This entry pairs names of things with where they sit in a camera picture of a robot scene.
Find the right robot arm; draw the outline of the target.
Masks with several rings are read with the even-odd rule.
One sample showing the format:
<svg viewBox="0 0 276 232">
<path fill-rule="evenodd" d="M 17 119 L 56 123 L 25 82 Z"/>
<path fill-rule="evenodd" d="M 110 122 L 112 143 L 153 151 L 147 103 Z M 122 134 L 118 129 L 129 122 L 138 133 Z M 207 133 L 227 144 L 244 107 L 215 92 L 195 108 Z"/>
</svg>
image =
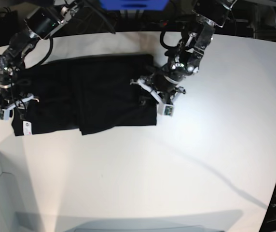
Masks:
<svg viewBox="0 0 276 232">
<path fill-rule="evenodd" d="M 27 108 L 31 93 L 15 94 L 17 73 L 25 68 L 25 57 L 40 40 L 52 40 L 53 35 L 65 26 L 83 7 L 83 1 L 65 1 L 62 5 L 38 7 L 25 19 L 26 28 L 15 34 L 8 48 L 0 54 L 0 119 L 6 120 L 14 108 Z"/>
</svg>

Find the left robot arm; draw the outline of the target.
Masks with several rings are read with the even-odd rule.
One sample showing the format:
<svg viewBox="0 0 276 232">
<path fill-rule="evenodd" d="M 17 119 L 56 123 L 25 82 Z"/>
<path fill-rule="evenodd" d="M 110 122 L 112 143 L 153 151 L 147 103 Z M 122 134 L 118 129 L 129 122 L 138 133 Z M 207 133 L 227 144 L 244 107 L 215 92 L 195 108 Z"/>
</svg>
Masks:
<svg viewBox="0 0 276 232">
<path fill-rule="evenodd" d="M 131 80 L 148 92 L 158 103 L 172 105 L 186 90 L 180 83 L 188 76 L 198 73 L 206 48 L 212 41 L 217 27 L 222 28 L 236 1 L 195 0 L 192 13 L 185 15 L 181 39 L 176 46 L 164 42 L 166 29 L 160 34 L 160 44 L 166 49 L 167 63 L 162 67 L 150 66 L 150 75 Z"/>
</svg>

